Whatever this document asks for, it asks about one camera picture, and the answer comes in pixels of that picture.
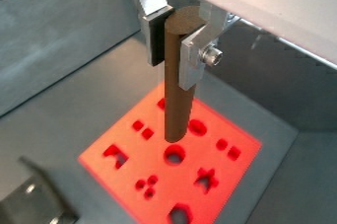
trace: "black object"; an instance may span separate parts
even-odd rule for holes
[[[0,202],[0,224],[72,224],[75,212],[60,197],[46,172],[27,158],[20,162],[32,177]]]

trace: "gray table surface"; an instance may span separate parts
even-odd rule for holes
[[[164,66],[147,64],[140,35],[0,118],[0,198],[27,179],[18,158],[48,171],[84,223],[135,223],[79,165],[79,154],[164,80]],[[264,143],[261,153],[223,209],[217,223],[245,223],[297,130],[216,77],[205,74],[196,97]]]

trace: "metal bracket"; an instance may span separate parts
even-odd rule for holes
[[[173,12],[167,0],[134,0],[140,13],[142,30],[147,39],[148,62],[153,66],[165,58],[165,19]]]
[[[60,197],[46,172],[27,158],[20,158],[20,162],[34,175],[0,202],[0,223],[75,223],[78,216]]]
[[[216,48],[217,39],[240,20],[205,1],[200,3],[199,15],[207,25],[181,42],[180,48],[179,86],[185,91],[203,78],[205,64],[215,66],[220,62],[223,52]]]

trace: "screw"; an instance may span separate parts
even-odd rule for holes
[[[215,47],[215,44],[211,44],[204,49],[200,59],[203,63],[213,67],[220,63],[223,55],[224,55],[223,51]]]
[[[32,191],[35,190],[35,188],[36,188],[36,185],[30,185],[30,186],[27,187],[27,194],[31,194]]]
[[[236,15],[229,13],[227,21],[231,23],[233,21],[235,17],[236,17]]]
[[[59,222],[59,219],[55,218],[55,219],[51,221],[51,224],[58,224],[58,222]]]

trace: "red board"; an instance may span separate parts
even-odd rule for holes
[[[179,212],[191,224],[213,223],[261,142],[195,100],[188,132],[169,144],[164,108],[161,84],[79,162],[140,223],[171,224]]]

